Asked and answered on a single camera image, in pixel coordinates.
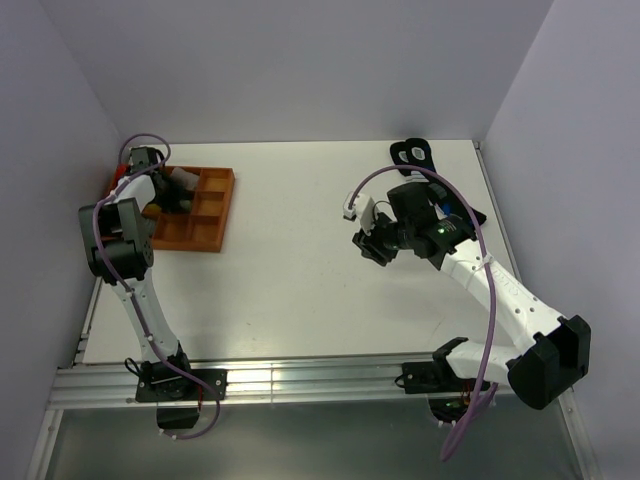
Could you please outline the yellow rolled sock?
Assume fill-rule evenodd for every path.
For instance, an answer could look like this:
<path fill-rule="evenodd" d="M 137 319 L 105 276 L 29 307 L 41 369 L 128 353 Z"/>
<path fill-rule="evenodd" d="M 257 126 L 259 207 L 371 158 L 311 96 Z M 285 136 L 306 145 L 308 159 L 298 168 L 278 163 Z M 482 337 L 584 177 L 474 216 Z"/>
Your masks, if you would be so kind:
<path fill-rule="evenodd" d="M 148 204 L 142 211 L 142 214 L 146 217 L 157 217 L 162 213 L 161 208 L 156 204 Z"/>

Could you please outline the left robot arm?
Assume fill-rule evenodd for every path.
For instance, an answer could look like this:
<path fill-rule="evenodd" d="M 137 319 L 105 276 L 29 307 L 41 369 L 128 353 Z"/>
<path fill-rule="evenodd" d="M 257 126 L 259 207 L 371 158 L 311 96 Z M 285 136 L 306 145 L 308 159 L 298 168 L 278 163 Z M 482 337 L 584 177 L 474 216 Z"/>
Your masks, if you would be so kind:
<path fill-rule="evenodd" d="M 89 269 L 112 287 L 137 336 L 142 362 L 134 372 L 142 378 L 162 371 L 159 388 L 183 399 L 193 391 L 195 375 L 156 295 L 151 233 L 142 216 L 163 192 L 167 157 L 153 147 L 131 149 L 116 186 L 102 200 L 81 207 L 78 218 Z"/>

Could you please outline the black patterned sock back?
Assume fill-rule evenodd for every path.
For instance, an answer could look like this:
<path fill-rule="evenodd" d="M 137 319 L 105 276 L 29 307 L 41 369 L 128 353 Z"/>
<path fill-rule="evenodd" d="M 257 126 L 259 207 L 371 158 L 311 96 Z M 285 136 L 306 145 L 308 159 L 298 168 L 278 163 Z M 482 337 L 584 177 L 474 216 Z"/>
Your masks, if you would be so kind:
<path fill-rule="evenodd" d="M 394 165 L 411 165 L 404 141 L 392 143 L 389 147 L 389 154 Z"/>

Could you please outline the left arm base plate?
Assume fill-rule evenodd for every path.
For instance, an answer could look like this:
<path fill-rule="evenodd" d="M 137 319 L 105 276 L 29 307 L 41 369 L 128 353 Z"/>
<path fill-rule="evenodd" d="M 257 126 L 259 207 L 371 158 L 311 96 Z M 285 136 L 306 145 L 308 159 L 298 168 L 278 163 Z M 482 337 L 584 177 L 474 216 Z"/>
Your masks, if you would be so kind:
<path fill-rule="evenodd" d="M 191 369 L 188 373 L 208 385 L 185 378 L 161 362 L 143 362 L 138 376 L 135 401 L 138 403 L 223 400 L 226 395 L 225 369 Z"/>

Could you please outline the mauve sock with red stripe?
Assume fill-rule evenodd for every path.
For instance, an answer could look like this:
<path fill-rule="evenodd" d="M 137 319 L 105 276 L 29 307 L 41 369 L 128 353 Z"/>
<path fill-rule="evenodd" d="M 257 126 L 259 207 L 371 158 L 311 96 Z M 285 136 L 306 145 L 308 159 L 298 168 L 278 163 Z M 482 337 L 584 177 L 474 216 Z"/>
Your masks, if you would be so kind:
<path fill-rule="evenodd" d="M 198 174 L 189 172 L 179 167 L 176 167 L 171 171 L 170 177 L 181 187 L 191 191 L 196 190 L 199 182 Z"/>

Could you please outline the orange compartment tray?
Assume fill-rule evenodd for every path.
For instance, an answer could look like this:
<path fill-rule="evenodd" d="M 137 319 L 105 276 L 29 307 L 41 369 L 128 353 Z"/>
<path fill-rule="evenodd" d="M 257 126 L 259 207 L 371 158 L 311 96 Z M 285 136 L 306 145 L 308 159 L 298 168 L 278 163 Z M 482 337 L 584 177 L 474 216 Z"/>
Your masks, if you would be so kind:
<path fill-rule="evenodd" d="M 148 228 L 155 250 L 218 253 L 222 249 L 233 195 L 235 175 L 230 168 L 164 166 L 167 173 L 182 168 L 199 175 L 193 192 L 192 209 L 188 213 L 161 213 L 146 217 L 143 209 L 151 204 L 155 189 L 148 173 L 136 178 L 127 169 L 111 192 L 117 201 L 133 198 Z"/>

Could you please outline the black patterned sock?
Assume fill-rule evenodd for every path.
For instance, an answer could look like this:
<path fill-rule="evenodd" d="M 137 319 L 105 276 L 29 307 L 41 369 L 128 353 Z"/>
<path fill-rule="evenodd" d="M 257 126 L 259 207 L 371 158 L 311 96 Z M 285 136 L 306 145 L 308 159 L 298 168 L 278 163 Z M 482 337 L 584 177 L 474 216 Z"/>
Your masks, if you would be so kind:
<path fill-rule="evenodd" d="M 404 141 L 392 143 L 389 147 L 389 154 L 394 165 L 411 165 Z"/>
<path fill-rule="evenodd" d="M 409 138 L 404 141 L 401 158 L 408 164 L 425 168 L 433 173 L 436 167 L 433 161 L 432 150 L 429 142 L 423 138 Z M 437 205 L 446 216 L 454 214 L 473 224 L 471 217 L 460 199 L 452 190 L 440 180 L 434 179 L 421 172 L 412 171 L 406 173 L 412 180 L 424 180 L 429 191 L 429 200 Z"/>

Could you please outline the red rolled sock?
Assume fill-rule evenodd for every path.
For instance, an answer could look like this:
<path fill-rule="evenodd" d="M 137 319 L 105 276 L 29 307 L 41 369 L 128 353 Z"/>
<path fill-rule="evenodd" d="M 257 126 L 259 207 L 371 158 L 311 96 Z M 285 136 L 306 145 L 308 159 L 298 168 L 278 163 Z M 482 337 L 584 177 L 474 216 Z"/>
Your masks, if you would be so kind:
<path fill-rule="evenodd" d="M 127 172 L 127 165 L 126 164 L 119 164 L 116 168 L 115 171 L 115 176 L 114 176 L 114 182 L 118 183 L 119 180 L 126 174 Z"/>

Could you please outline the aluminium front rail frame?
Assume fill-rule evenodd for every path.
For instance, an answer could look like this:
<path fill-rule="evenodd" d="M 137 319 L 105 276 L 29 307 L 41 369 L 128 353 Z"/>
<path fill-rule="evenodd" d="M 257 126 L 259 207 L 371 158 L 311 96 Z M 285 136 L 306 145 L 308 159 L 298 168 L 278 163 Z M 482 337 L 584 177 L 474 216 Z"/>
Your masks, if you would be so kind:
<path fill-rule="evenodd" d="M 406 399 L 394 379 L 407 362 L 426 362 L 428 354 L 356 355 L 298 359 L 197 362 L 207 372 L 227 372 L 227 405 L 292 404 Z M 79 364 L 59 370 L 48 410 L 142 407 L 135 399 L 136 378 L 121 364 Z"/>

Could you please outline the black patterned sock front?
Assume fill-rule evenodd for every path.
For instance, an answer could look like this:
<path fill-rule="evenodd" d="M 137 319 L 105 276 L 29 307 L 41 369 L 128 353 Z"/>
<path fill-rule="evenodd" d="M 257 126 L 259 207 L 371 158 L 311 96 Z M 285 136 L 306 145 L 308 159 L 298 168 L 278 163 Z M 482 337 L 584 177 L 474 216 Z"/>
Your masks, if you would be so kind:
<path fill-rule="evenodd" d="M 433 161 L 432 150 L 429 142 L 423 138 L 409 138 L 404 141 L 401 158 L 408 164 L 425 168 L 433 173 L 436 167 Z M 406 173 L 412 180 L 424 180 L 429 191 L 429 200 L 437 205 L 446 216 L 454 214 L 473 224 L 471 217 L 460 199 L 452 190 L 440 180 L 434 179 L 421 172 L 412 171 Z"/>

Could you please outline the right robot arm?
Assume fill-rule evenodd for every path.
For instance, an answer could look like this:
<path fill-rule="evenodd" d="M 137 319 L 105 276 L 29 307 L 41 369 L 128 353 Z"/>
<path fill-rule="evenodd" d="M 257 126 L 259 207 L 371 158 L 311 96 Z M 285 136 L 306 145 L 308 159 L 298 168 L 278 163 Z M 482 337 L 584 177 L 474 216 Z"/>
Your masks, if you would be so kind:
<path fill-rule="evenodd" d="M 483 389 L 509 386 L 527 406 L 542 410 L 588 372 L 591 328 L 580 316 L 564 317 L 534 296 L 490 255 L 468 218 L 439 217 L 424 183 L 407 183 L 387 194 L 385 215 L 365 194 L 350 194 L 343 214 L 360 223 L 353 242 L 364 258 L 386 266 L 403 250 L 429 261 L 458 282 L 512 341 L 491 347 L 456 337 L 427 363 L 403 369 L 408 393 L 440 393 L 472 386 L 487 355 Z"/>

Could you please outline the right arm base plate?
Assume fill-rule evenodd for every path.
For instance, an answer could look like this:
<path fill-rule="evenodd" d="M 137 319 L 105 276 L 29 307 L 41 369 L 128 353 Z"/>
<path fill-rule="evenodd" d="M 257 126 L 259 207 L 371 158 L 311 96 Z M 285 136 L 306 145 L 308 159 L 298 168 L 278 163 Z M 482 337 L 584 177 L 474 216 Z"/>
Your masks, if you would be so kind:
<path fill-rule="evenodd" d="M 406 394 L 471 393 L 475 378 L 459 378 L 446 364 L 436 361 L 405 362 L 394 384 Z"/>

